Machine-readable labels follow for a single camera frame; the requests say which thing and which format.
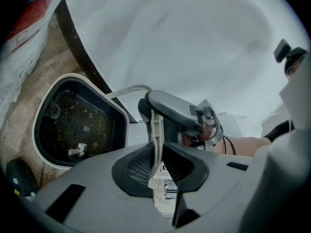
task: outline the black cable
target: black cable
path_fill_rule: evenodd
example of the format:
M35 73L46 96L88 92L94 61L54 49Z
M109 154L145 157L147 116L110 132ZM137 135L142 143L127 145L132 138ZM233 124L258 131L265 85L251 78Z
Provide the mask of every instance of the black cable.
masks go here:
M224 146L225 146L225 154L227 154L227 146L225 145L225 139L223 137L223 141L224 141Z
M231 141L228 137L226 137L225 135L224 135L224 138L226 138L226 139L228 140L228 142L230 143L230 145L231 145L231 147L232 147L233 154L234 154L234 155L237 155L237 151L236 151L236 149L235 149L235 147L234 147L232 141Z

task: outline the person's hand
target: person's hand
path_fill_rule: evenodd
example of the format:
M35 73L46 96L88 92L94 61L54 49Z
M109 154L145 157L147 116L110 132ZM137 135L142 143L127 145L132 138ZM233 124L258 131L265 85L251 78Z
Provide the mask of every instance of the person's hand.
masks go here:
M204 142L204 141L210 139L214 134L213 129L207 123L203 122L203 127L204 127L204 132L202 134L198 135L198 139L201 142ZM183 145L186 147L189 147L191 143L192 142L191 142L190 136L184 134L183 135Z

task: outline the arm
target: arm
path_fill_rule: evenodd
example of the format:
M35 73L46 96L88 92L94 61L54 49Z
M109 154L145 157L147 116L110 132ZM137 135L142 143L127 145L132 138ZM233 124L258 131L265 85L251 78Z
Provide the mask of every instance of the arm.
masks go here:
M237 155L253 157L256 150L262 146L270 145L271 142L267 138L255 138L255 137L244 137L244 138L230 138L237 151ZM224 153L226 146L226 153L233 154L232 147L227 139L221 140L214 147L215 153Z
M213 135L213 130L204 123L204 133L198 136L198 139L200 141L206 141L211 138ZM183 136L184 145L190 146L191 140L190 137L187 135ZM243 137L243 138L230 138L231 142L234 145L234 148L236 149L237 155L242 156L249 156L253 157L256 150L262 146L267 146L271 144L271 141L268 138L255 138L255 137ZM231 147L231 144L227 139L225 139L225 145L224 141L221 140L216 144L214 147L215 153L225 153L225 146L226 146L226 153L227 154L233 154L233 150Z

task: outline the gray plastic panel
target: gray plastic panel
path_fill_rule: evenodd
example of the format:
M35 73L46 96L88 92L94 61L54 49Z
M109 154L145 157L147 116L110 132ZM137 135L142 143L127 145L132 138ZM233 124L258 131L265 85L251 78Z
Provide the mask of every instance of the gray plastic panel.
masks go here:
M267 152L267 149L260 149L252 161L251 158L245 157L245 160L242 161L243 164L250 164L250 166L247 171L237 169L235 180L230 185L225 183L228 181L226 178L227 172L220 172L218 176L215 172L218 168L208 165L210 178L215 175L214 182L216 183L213 183L213 185L210 183L207 186L207 179L206 183L197 192L183 194L187 208L195 208L193 210L199 212L200 217L179 228L180 232L201 233L202 229L205 232L213 233L239 232L242 216L261 178ZM239 156L224 157L229 157L227 160L234 162L238 162L237 159L239 159ZM222 160L216 160L215 158L210 160L210 164L216 164L217 162L222 162ZM225 168L234 171L231 167L226 166Z
M230 192L179 231L263 232L280 206L311 174L310 135L311 131L296 130L279 137L271 146L258 149L245 175ZM199 194L201 190L203 186L198 192L184 194L187 208L196 206L199 209L199 204L209 200L208 197L203 199L203 194Z
M208 178L203 185L196 192L183 194L187 208L200 215L219 203L245 175L245 171L229 167L227 164L234 161L249 165L252 160L250 157L216 154L178 144L171 145L203 160L208 167Z
M43 188L35 204L46 211L70 184L85 186L64 224L81 232L166 232L172 229L152 198L126 194L113 181L111 168L141 144L86 159Z
M79 231L67 227L50 216L48 216L44 211L38 208L33 202L28 199L18 196L19 201L29 212L29 214L36 219L36 221L46 230L52 233L78 233Z

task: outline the white plastic bag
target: white plastic bag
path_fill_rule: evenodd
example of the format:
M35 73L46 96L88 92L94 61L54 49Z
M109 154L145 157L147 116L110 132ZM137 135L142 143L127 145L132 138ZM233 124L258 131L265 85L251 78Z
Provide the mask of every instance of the white plastic bag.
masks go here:
M51 16L60 0L29 0L0 51L0 128L10 103L32 72L47 41Z

